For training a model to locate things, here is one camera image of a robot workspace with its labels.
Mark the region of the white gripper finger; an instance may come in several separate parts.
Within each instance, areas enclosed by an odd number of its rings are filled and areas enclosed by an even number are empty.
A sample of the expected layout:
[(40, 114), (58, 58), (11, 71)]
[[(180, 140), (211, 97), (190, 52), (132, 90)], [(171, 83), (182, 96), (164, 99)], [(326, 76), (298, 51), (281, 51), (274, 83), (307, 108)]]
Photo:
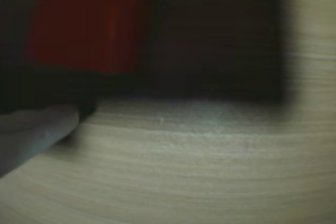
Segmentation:
[(79, 124), (74, 106), (1, 115), (1, 177), (68, 136)]
[(1, 71), (27, 65), (27, 45), (35, 0), (1, 0)]

